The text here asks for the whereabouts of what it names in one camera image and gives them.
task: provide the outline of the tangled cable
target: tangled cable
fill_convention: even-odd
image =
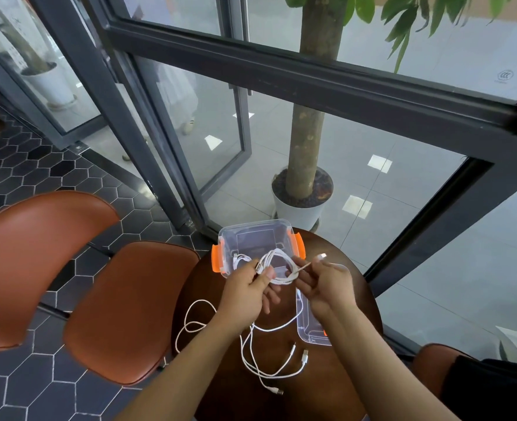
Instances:
[[[287,278],[275,278],[275,279],[272,279],[270,282],[271,283],[275,283],[275,284],[278,284],[278,285],[289,285],[290,283],[292,283],[295,279],[297,279],[297,276],[299,274],[299,271],[304,269],[305,267],[307,267],[310,263],[306,264],[305,266],[303,267],[298,267],[297,264],[290,258],[290,256],[288,256],[286,253],[284,253],[282,250],[280,249],[274,249],[272,251],[269,251],[268,253],[264,254],[262,256],[262,258],[260,259],[260,261],[258,262],[257,266],[256,266],[256,273],[258,273],[259,275],[264,271],[264,269],[266,269],[270,263],[272,262],[272,258],[274,256],[279,256],[279,257],[282,257],[284,260],[286,260],[286,262],[288,263],[290,269],[291,269],[291,273],[290,275],[287,277]],[[233,257],[233,269],[237,269],[237,266],[239,264],[239,262],[241,260],[244,260],[244,261],[251,261],[251,258],[248,257],[247,255],[244,255],[244,254],[239,254],[239,255],[235,255]],[[303,300],[302,300],[302,297],[301,297],[301,293],[298,292],[297,293],[297,296],[298,298],[300,299],[300,301],[302,302],[302,304],[300,305],[301,306],[301,309],[299,310],[299,312],[293,317],[291,318],[289,321],[287,321],[286,323],[284,323],[283,325],[279,326],[279,327],[276,327],[276,328],[272,328],[272,329],[263,329],[261,327],[258,327],[254,324],[254,322],[251,324],[250,326],[250,332],[248,333],[247,337],[245,339],[243,339],[243,335],[239,335],[239,340],[241,342],[241,360],[243,361],[243,364],[245,365],[245,367],[251,371],[253,374],[255,374],[256,376],[258,376],[258,379],[260,380],[262,386],[265,388],[265,389],[268,389],[270,390],[272,393],[274,394],[277,394],[277,395],[282,395],[284,392],[280,389],[278,389],[277,387],[269,387],[267,386],[266,384],[264,384],[264,382],[262,381],[262,379],[283,379],[283,378],[290,378],[290,377],[294,377],[295,375],[299,374],[301,371],[303,371],[303,368],[305,368],[305,365],[307,363],[307,360],[308,360],[308,351],[307,350],[304,350],[303,351],[303,354],[302,354],[302,357],[301,357],[301,367],[294,373],[292,374],[288,374],[288,375],[279,375],[280,372],[282,371],[283,368],[286,367],[286,365],[288,365],[288,363],[290,362],[290,359],[291,357],[293,356],[294,352],[296,351],[296,343],[294,343],[294,345],[291,347],[291,350],[290,350],[290,354],[288,356],[288,358],[286,359],[286,361],[283,363],[283,365],[280,367],[280,369],[278,369],[275,373],[273,374],[268,374],[262,370],[260,370],[258,368],[258,365],[257,365],[257,361],[255,359],[255,355],[253,354],[253,332],[255,329],[259,330],[259,331],[262,331],[262,332],[273,332],[273,331],[277,331],[278,329],[282,329],[282,328],[285,328],[286,326],[290,325],[290,323],[292,323],[294,320],[297,319],[297,317],[299,315],[301,315],[301,313],[303,312]],[[216,312],[216,308],[213,306],[213,304],[211,304],[208,300],[196,300],[195,302],[193,302],[190,307],[188,307],[188,310],[186,311],[186,314],[184,315],[184,326],[182,327],[182,329],[178,332],[178,335],[176,336],[176,339],[175,339],[175,350],[177,353],[179,353],[179,350],[178,350],[178,338],[180,337],[180,334],[182,334],[183,331],[186,331],[186,332],[189,332],[189,333],[194,333],[194,332],[198,332],[198,331],[201,331],[202,329],[204,329],[206,327],[207,324],[205,323],[202,323],[202,322],[197,322],[195,320],[191,320],[190,322],[187,322],[187,319],[188,319],[188,313],[190,312],[190,310],[192,309],[192,307],[194,306],[194,304],[198,303],[198,302],[204,302],[204,303],[207,303],[209,304],[213,311]],[[199,327],[196,328],[196,329],[188,329],[188,326],[189,325],[198,325]],[[252,358],[252,362],[253,363],[250,363],[247,358],[244,356],[243,354],[243,350],[245,348],[245,346],[247,345],[247,342],[249,343],[249,350],[250,350],[250,357]]]

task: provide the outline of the person's right hand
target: person's right hand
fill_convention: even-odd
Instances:
[[[299,257],[293,257],[293,261],[299,267],[307,264]],[[318,256],[299,272],[296,287],[307,297],[313,315],[322,325],[356,304],[350,272],[342,266],[319,260]]]

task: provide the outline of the plant pot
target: plant pot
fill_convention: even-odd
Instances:
[[[317,167],[317,172],[321,173],[324,177],[327,177],[330,181],[330,196],[325,198],[323,201],[315,202],[316,205],[309,207],[297,207],[290,205],[284,201],[282,201],[278,196],[276,196],[276,192],[274,190],[274,183],[278,175],[274,176],[272,180],[272,194],[274,196],[274,205],[276,206],[277,218],[284,218],[290,222],[293,227],[298,227],[304,230],[311,230],[325,208],[326,203],[332,198],[332,179],[328,175],[328,173]]]
[[[48,62],[50,70],[32,75],[29,68],[20,74],[47,101],[54,111],[65,109],[75,103],[77,96],[70,90],[65,75],[55,62]]]

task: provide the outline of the potted plant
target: potted plant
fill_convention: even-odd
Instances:
[[[375,14],[375,0],[285,1],[289,7],[303,9],[299,52],[327,61],[336,60],[343,28],[354,12],[366,23],[371,23]],[[493,19],[509,1],[489,0]],[[399,50],[395,73],[401,66],[411,28],[419,13],[426,23],[416,32],[430,25],[429,36],[432,36],[445,13],[452,23],[458,25],[462,15],[467,14],[471,2],[472,0],[435,0],[431,7],[429,0],[387,0],[381,11],[381,20],[387,24],[398,16],[385,39],[386,42],[393,43],[389,58]],[[289,163],[272,180],[277,216],[306,230],[311,230],[318,224],[323,205],[332,196],[334,187],[330,176],[317,166],[324,117],[324,112],[294,105]]]
[[[1,10],[0,31],[26,63],[20,75],[47,100],[49,108],[63,109],[76,101],[58,64],[38,55]]]

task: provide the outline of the brown tabletop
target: brown tabletop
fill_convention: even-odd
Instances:
[[[375,298],[353,262],[339,248],[316,234],[299,229],[296,232],[300,232],[303,237],[308,258],[326,253],[328,261],[343,264],[350,269],[357,304],[382,333],[383,326]],[[208,253],[194,267],[180,293],[173,320],[173,340],[181,330],[186,310],[193,301],[206,299],[218,307],[224,283],[223,276],[213,273]],[[283,286],[280,297],[282,302],[273,306],[270,315],[261,313],[256,325],[274,328],[296,315],[295,286]],[[212,316],[211,307],[202,303],[192,308],[188,320],[207,323]],[[179,349],[184,348],[194,336],[183,333],[178,340]],[[264,381],[284,391],[283,396],[277,396],[263,388],[258,377],[243,366],[239,340],[234,341],[200,402],[196,412],[198,421],[361,420],[365,410],[332,347],[301,340],[295,322],[275,332],[265,333],[255,329],[253,352],[258,367],[264,372],[276,372],[288,357],[293,343],[297,344],[296,352],[282,374],[295,372],[301,366],[304,349],[309,350],[309,360],[302,373],[295,377]],[[250,360],[248,346],[246,353]]]

